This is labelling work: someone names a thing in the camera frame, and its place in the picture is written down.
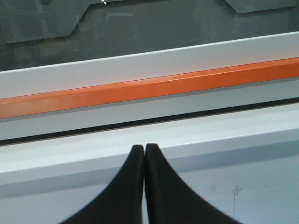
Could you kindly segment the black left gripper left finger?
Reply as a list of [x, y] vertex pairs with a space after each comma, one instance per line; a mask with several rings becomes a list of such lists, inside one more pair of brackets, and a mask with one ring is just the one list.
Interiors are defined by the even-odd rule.
[[63, 224], [141, 224], [144, 149], [133, 145], [107, 187]]

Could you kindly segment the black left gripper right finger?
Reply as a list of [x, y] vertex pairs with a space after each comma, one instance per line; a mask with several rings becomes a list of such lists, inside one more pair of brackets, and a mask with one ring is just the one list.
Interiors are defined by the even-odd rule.
[[155, 143], [148, 143], [145, 150], [145, 194], [151, 224], [238, 223], [196, 194]]

